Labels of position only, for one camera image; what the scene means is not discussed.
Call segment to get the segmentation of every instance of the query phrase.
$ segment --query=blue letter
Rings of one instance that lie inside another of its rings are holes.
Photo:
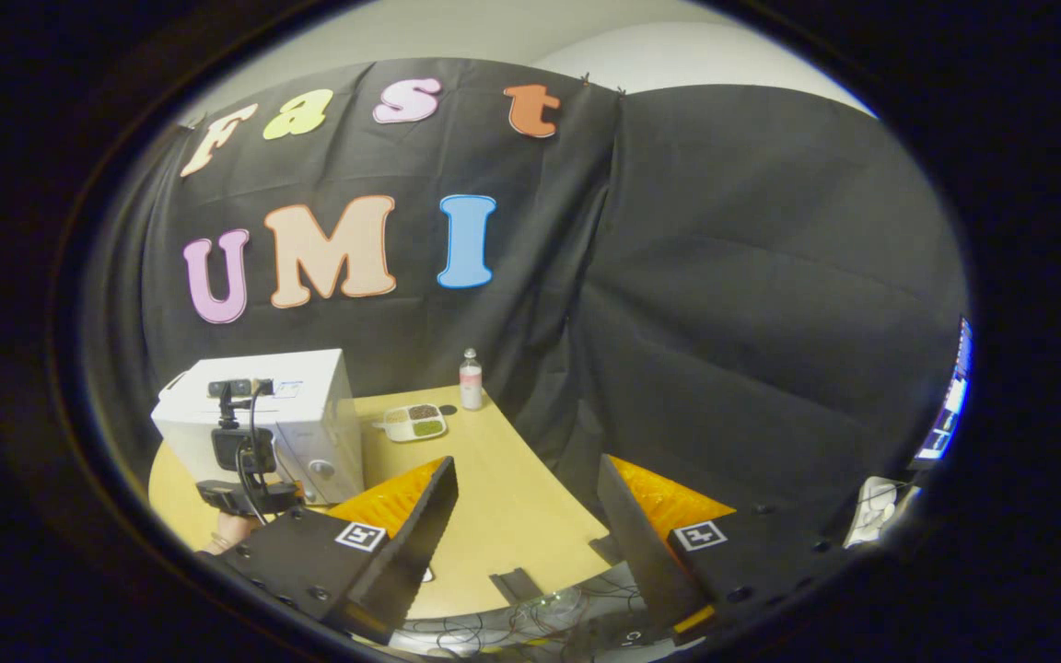
[[[493,278],[485,266],[485,219],[498,209],[489,196],[447,196],[441,211],[450,215],[450,261],[436,281],[445,289],[475,289]]]

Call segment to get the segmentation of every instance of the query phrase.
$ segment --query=yellow letter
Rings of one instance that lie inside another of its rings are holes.
[[[325,120],[321,110],[325,110],[332,98],[332,89],[311,89],[286,101],[281,106],[281,114],[264,127],[264,139],[273,140],[290,134],[299,136],[316,129]]]
[[[256,112],[256,104],[244,106],[230,116],[224,116],[218,121],[211,122],[211,125],[207,126],[207,135],[203,137],[203,143],[198,143],[198,150],[194,151],[194,156],[182,167],[180,175],[186,177],[206,167],[207,162],[211,160],[211,151],[222,147],[227,139],[231,138],[236,125],[253,117],[254,112]]]
[[[324,298],[330,298],[346,264],[342,294],[370,297],[395,290],[387,273],[383,229],[387,213],[395,210],[390,196],[362,196],[350,200],[328,239],[308,206],[288,206],[271,211],[264,226],[277,239],[277,292],[269,301],[277,308],[299,307],[309,301],[300,272]]]

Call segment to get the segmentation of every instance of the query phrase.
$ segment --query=white wall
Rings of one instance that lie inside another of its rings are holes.
[[[748,25],[686,0],[376,0],[319,21],[232,72],[180,115],[189,122],[265,87],[375,59],[458,56],[590,72],[643,92],[770,85],[873,115],[850,92]]]
[[[376,0],[295,34],[205,91],[182,117],[329,68],[423,56],[529,65],[595,34],[658,21],[730,19],[685,0]]]
[[[846,88],[783,46],[729,21],[656,22],[563,47],[530,67],[580,76],[626,92],[680,85],[766,85],[799,89],[873,115]]]

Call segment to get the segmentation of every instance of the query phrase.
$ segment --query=human hand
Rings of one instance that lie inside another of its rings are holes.
[[[206,553],[220,555],[232,545],[247,539],[254,529],[260,527],[261,522],[256,518],[247,516],[232,516],[220,511],[220,518],[215,521],[215,534],[212,534],[210,544],[207,544]]]

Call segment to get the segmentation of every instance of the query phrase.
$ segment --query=purple letter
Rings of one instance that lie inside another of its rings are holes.
[[[211,252],[211,240],[195,240],[182,248],[191,302],[198,317],[207,322],[224,325],[243,315],[244,307],[248,304],[248,289],[244,283],[244,244],[247,243],[247,230],[232,230],[220,235],[220,248],[223,248],[227,260],[227,299],[222,302],[211,297],[211,284],[207,281],[207,254]]]

